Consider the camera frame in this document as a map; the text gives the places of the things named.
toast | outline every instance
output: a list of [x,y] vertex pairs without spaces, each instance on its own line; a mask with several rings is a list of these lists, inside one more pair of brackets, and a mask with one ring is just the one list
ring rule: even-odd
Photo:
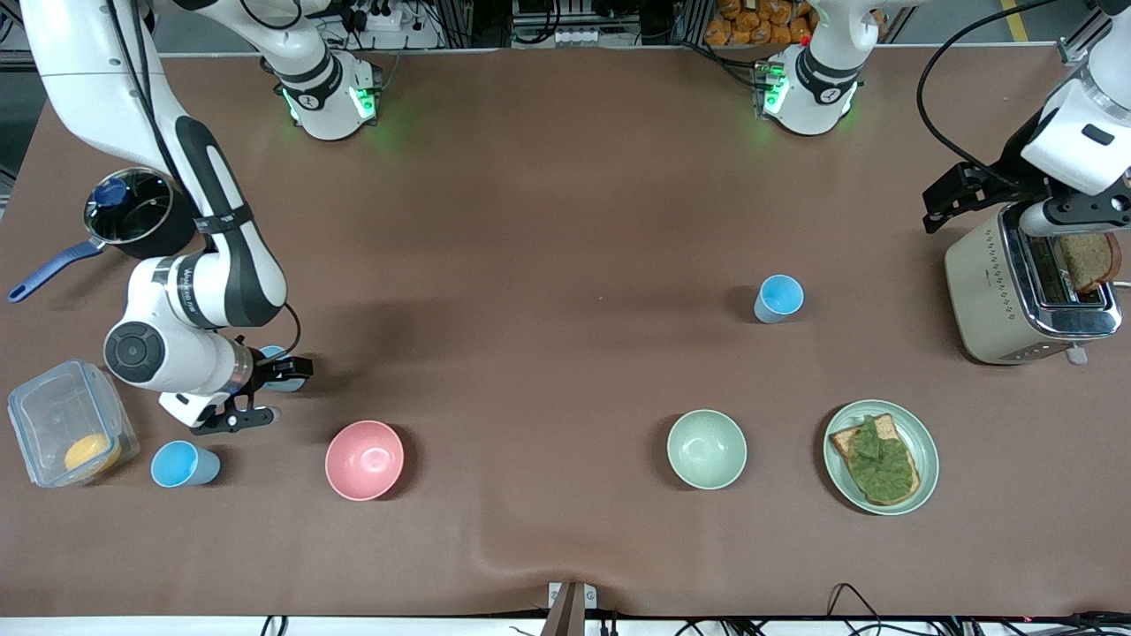
[[1094,292],[1120,274],[1123,253],[1113,234],[1068,234],[1057,244],[1077,292]]
[[[831,436],[831,438],[830,438],[832,440],[832,446],[837,449],[837,453],[839,453],[840,456],[844,457],[845,466],[849,466],[851,465],[849,462],[848,462],[848,458],[852,456],[853,444],[855,442],[856,433],[860,432],[860,429],[863,426],[864,424],[860,424],[860,426],[853,427],[851,429],[845,429],[843,431],[838,431],[838,432],[834,433]],[[903,439],[900,439],[900,437],[899,437],[899,429],[896,428],[896,420],[891,418],[890,413],[884,413],[884,414],[879,415],[878,418],[875,418],[875,432],[880,437],[880,439],[899,439],[900,444],[903,442]],[[895,506],[896,504],[901,504],[901,502],[910,499],[913,495],[915,495],[916,492],[918,492],[918,488],[920,488],[920,483],[921,483],[920,482],[920,475],[918,475],[918,466],[915,465],[915,458],[912,457],[912,452],[909,449],[907,450],[907,461],[912,465],[912,489],[910,489],[910,491],[907,495],[905,495],[904,497],[900,497],[899,499],[895,499],[892,501],[875,501],[875,500],[873,500],[871,498],[869,498],[869,501],[871,501],[872,504],[875,504],[877,506]]]

plastic food container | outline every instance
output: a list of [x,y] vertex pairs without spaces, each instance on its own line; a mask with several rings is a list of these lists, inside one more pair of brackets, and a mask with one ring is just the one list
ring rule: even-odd
[[68,360],[8,396],[8,416],[32,483],[85,483],[138,452],[114,385],[94,364]]

toaster slot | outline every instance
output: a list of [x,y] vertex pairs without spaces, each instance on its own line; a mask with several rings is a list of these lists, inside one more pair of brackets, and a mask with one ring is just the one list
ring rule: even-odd
[[1064,255],[1056,237],[1029,237],[1020,233],[1029,272],[1037,281],[1041,304],[1048,307],[1103,307],[1104,298],[1096,292],[1078,293],[1064,265]]

light green bowl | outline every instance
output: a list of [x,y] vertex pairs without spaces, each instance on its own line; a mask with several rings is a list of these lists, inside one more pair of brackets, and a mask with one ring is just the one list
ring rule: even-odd
[[[832,436],[835,433],[863,424],[864,415],[878,416],[883,413],[891,413],[891,418],[896,421],[896,428],[899,429],[899,437],[907,445],[907,449],[910,450],[912,458],[915,459],[915,467],[920,472],[920,481],[922,482],[915,495],[895,506],[877,506],[869,501],[867,497],[864,497],[864,492],[853,481],[844,457],[837,453],[836,447],[832,445]],[[926,427],[910,411],[898,404],[882,399],[862,399],[841,409],[832,416],[829,427],[824,429],[824,467],[828,469],[832,483],[856,507],[877,515],[906,515],[926,504],[926,500],[934,493],[934,487],[939,483],[939,449],[935,448],[934,440],[931,438],[931,433],[927,432]]]
[[731,418],[700,409],[676,420],[667,433],[667,461],[696,488],[726,488],[746,466],[746,438]]

green spread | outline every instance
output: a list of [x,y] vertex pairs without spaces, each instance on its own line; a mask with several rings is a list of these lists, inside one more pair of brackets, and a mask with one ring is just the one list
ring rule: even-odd
[[895,501],[912,491],[914,469],[907,447],[898,439],[880,439],[871,415],[864,416],[864,426],[853,439],[848,469],[872,501]]

